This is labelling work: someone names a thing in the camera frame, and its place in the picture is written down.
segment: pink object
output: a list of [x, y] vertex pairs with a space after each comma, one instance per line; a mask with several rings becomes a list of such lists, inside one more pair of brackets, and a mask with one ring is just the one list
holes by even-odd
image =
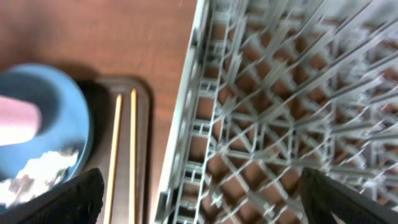
[[0, 146], [31, 140], [41, 122], [42, 116], [35, 104], [0, 96]]

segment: black object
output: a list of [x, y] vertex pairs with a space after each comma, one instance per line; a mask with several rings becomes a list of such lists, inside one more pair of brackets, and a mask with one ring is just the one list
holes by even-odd
[[309, 224], [335, 224], [335, 214], [346, 224], [398, 223], [398, 213], [332, 180], [321, 172], [304, 168], [298, 182]]
[[94, 224], [103, 205], [104, 180], [99, 169], [54, 187], [51, 191], [0, 215], [7, 224]]

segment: wooden table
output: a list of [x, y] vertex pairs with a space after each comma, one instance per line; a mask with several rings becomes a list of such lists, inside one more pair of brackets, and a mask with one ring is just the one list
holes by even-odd
[[0, 1], [0, 70], [40, 62], [73, 77], [129, 75], [149, 85], [149, 220], [195, 6], [184, 0]]

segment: chopstick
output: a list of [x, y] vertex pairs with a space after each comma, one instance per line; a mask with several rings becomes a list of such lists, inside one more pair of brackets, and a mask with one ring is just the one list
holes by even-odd
[[104, 224], [111, 223], [114, 176], [115, 176], [115, 172], [116, 172], [116, 163], [117, 163], [117, 155], [118, 155], [122, 99], [123, 99], [122, 94], [118, 94], [118, 97], [116, 98], [116, 109], [115, 109], [115, 113], [114, 113], [113, 135], [112, 135], [112, 146], [111, 146], [111, 160], [109, 163], [108, 184], [106, 187]]
[[136, 223], [137, 93], [131, 92], [129, 224]]

